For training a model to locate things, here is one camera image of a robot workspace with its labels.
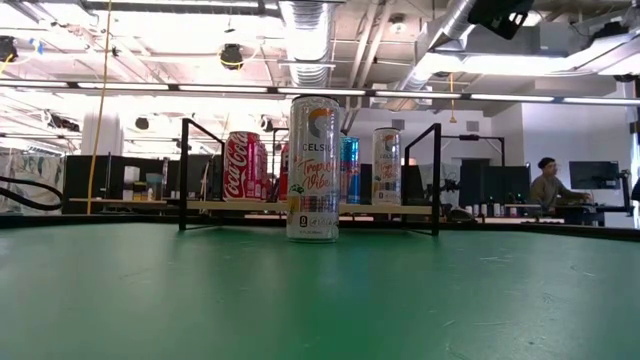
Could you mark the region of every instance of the man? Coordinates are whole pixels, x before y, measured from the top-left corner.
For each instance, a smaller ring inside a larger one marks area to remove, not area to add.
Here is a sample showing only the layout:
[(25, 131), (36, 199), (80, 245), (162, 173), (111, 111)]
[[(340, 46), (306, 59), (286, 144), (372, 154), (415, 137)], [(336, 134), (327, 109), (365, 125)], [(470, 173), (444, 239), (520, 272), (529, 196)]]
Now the man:
[(546, 157), (540, 160), (538, 168), (542, 170), (542, 175), (538, 176), (531, 184), (531, 202), (540, 204), (543, 212), (554, 212), (558, 196), (565, 200), (591, 199), (591, 195), (573, 192), (567, 189), (560, 179), (556, 177), (558, 167), (556, 161)]

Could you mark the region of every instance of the silver can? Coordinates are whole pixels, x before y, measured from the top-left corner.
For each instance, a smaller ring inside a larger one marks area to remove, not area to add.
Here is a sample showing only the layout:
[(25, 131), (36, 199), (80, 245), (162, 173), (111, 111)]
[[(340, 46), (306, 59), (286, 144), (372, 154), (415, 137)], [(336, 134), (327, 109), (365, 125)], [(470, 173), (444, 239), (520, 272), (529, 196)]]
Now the silver can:
[(340, 202), (340, 106), (327, 97), (293, 100), (289, 124), (287, 237), (333, 242)]
[(401, 205), (400, 130), (380, 128), (373, 131), (373, 172), (371, 202), (373, 205)]

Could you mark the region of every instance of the green table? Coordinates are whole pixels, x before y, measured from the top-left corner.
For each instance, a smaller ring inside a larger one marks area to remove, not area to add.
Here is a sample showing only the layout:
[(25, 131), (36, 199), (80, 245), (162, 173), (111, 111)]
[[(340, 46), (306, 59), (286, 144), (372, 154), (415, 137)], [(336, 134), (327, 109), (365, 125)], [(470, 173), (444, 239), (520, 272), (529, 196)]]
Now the green table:
[(640, 244), (175, 225), (0, 231), (0, 359), (637, 359)]

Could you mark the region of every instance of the wall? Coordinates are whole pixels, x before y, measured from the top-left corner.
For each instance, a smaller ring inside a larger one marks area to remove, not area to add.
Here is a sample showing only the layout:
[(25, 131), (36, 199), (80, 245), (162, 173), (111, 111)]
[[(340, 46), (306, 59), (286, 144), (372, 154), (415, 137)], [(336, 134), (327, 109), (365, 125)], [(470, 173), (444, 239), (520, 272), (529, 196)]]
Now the wall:
[[(358, 112), (356, 119), (349, 132), (350, 136), (360, 138), (361, 162), (371, 163), (372, 161), (372, 138), (373, 130), (379, 127), (391, 126), (392, 119), (405, 120), (405, 130), (402, 131), (402, 146), (411, 143), (416, 137), (424, 132), (434, 122), (442, 123), (443, 135), (467, 134), (466, 122), (479, 121), (480, 132), (478, 135), (491, 136), (491, 120), (485, 118), (481, 111), (457, 111), (455, 113), (457, 123), (449, 122), (451, 113), (443, 111), (433, 114), (431, 111), (403, 111), (393, 113), (388, 110), (362, 109)], [(442, 145), (448, 142), (443, 139)], [(442, 161), (455, 163), (460, 158), (491, 158), (495, 150), (486, 142), (462, 142), (452, 140), (442, 151)], [(418, 164), (429, 164), (433, 162), (433, 137), (430, 135), (416, 144), (411, 150), (411, 157), (417, 160)]]
[[(623, 95), (616, 91), (608, 97)], [(547, 104), (519, 107), (521, 117), (513, 106), (492, 119), (492, 128), (495, 136), (507, 137), (507, 163), (519, 161), (522, 155), (524, 162), (532, 165), (532, 177), (539, 175), (536, 165), (545, 156), (556, 159), (558, 178), (568, 188), (569, 161), (617, 160), (620, 170), (630, 168), (631, 137), (625, 108)], [(507, 118), (514, 124), (505, 125)], [(594, 197), (598, 203), (623, 205), (622, 191), (595, 190)], [(633, 220), (624, 214), (607, 214), (606, 221), (612, 227), (633, 226)]]

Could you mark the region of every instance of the blue can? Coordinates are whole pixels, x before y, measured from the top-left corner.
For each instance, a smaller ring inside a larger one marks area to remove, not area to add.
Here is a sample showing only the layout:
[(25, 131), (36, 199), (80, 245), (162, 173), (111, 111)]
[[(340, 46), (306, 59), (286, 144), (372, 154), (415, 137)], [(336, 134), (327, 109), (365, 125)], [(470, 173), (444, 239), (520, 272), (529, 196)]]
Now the blue can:
[(360, 204), (360, 139), (349, 136), (341, 138), (340, 201)]

